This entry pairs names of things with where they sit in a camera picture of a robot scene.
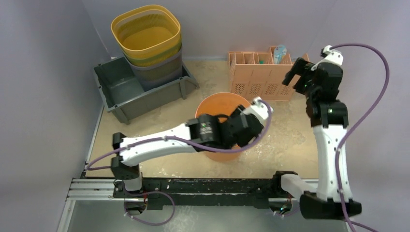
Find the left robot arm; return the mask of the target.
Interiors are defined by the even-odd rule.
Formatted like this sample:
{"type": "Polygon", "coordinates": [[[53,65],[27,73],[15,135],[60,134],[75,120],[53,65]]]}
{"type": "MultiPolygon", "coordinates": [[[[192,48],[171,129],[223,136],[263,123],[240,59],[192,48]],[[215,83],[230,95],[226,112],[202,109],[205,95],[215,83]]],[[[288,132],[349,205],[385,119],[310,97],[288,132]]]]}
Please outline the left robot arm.
{"type": "Polygon", "coordinates": [[[267,131],[265,122],[272,108],[262,103],[238,106],[226,120],[221,115],[202,114],[174,128],[139,138],[123,138],[118,156],[112,159],[112,173],[122,180],[133,198],[144,193],[140,163],[172,154],[201,151],[237,153],[258,143],[267,131]]]}

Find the large orange plastic bucket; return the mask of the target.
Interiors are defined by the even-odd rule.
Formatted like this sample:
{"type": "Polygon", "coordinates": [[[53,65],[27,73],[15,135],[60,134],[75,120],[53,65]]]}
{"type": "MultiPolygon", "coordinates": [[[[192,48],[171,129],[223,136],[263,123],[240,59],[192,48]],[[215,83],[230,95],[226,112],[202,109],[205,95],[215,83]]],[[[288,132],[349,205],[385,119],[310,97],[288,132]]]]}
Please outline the large orange plastic bucket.
{"type": "MultiPolygon", "coordinates": [[[[195,117],[202,114],[209,115],[230,115],[238,105],[243,105],[245,108],[251,104],[248,100],[240,95],[230,92],[220,92],[212,94],[205,98],[197,107],[195,117]]],[[[238,158],[241,152],[237,153],[214,153],[210,151],[203,151],[203,153],[211,160],[217,162],[228,162],[238,158]]]]}

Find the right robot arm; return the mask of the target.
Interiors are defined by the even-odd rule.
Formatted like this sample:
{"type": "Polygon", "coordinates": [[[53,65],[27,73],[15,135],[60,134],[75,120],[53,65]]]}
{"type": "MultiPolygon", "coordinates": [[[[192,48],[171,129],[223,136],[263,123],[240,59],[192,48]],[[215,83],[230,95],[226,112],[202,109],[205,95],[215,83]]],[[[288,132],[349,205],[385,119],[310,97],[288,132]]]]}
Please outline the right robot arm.
{"type": "Polygon", "coordinates": [[[297,93],[306,97],[306,113],[316,140],[319,179],[316,188],[295,172],[277,171],[271,184],[279,197],[289,193],[299,201],[305,219],[343,220],[362,212],[350,190],[343,137],[349,125],[347,106],[337,99],[343,70],[329,62],[314,64],[298,58],[283,80],[289,85],[295,75],[297,93]]]}

